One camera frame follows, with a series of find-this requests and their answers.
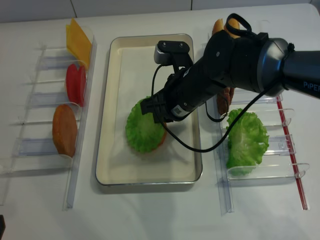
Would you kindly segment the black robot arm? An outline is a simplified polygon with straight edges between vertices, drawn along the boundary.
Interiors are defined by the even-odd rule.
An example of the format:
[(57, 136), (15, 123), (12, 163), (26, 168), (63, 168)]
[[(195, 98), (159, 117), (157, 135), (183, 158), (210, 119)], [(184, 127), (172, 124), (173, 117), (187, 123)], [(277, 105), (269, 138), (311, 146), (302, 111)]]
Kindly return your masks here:
[(275, 97), (293, 90), (315, 98), (320, 96), (320, 53), (296, 51), (282, 38), (253, 33), (238, 14), (230, 14), (243, 29), (227, 25), (214, 33), (203, 53), (193, 62), (183, 41), (161, 40), (155, 46), (154, 60), (173, 66), (163, 89), (144, 99), (143, 114), (151, 113), (156, 123), (182, 121), (223, 89), (239, 88)]

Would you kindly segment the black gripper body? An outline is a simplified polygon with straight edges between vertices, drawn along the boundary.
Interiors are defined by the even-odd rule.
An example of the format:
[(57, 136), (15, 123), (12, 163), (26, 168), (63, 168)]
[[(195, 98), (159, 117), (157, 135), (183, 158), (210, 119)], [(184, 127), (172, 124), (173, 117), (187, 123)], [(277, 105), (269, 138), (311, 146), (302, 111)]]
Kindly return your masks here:
[(140, 103), (143, 115), (151, 113), (155, 123), (180, 122), (213, 96), (213, 81), (197, 67), (171, 74), (163, 89)]

